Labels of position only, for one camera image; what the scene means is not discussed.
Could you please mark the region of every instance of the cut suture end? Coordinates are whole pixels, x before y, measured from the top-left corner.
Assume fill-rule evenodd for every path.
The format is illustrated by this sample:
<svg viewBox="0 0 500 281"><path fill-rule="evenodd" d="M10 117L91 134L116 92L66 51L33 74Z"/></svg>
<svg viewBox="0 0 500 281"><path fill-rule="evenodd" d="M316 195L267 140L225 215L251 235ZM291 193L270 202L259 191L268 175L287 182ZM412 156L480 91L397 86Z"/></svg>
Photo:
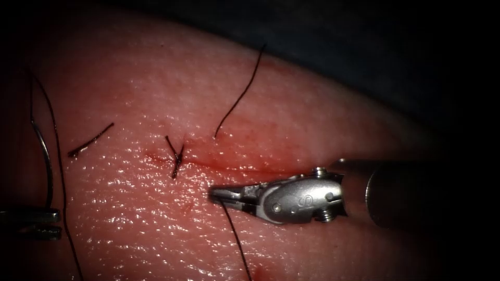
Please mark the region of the cut suture end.
<svg viewBox="0 0 500 281"><path fill-rule="evenodd" d="M91 145L92 143L94 143L96 140L98 140L104 133L106 133L106 131L109 130L109 128L113 127L115 125L114 122L112 122L111 124L107 125L104 130L102 130L100 133L98 133L95 137L93 137L91 140L89 140L88 142L82 144L81 146L73 149L72 151L68 152L68 157L69 158L75 158L76 156L78 156L78 153L81 152L82 150L86 149L89 145Z"/></svg>

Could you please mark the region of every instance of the skin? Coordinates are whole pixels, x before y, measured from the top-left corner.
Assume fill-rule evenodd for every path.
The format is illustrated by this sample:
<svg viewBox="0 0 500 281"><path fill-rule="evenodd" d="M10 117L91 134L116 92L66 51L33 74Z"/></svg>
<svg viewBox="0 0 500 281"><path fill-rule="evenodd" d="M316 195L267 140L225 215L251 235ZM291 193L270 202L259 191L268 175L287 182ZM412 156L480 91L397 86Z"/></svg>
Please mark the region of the skin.
<svg viewBox="0 0 500 281"><path fill-rule="evenodd" d="M404 116L330 79L178 23L80 7L24 60L54 107L68 191L68 224L87 280L245 280L212 184L275 180L341 158L409 159L438 149ZM29 123L26 75L15 71L0 103L6 186L2 205L40 205L44 166ZM35 118L51 152L53 207L62 207L53 129L39 90ZM66 153L106 134L77 158ZM175 160L165 140L184 159ZM345 218L273 225L229 210L253 280L433 277L441 257L426 239ZM78 278L67 238L3 240L6 275ZM19 270L24 264L32 270Z"/></svg>

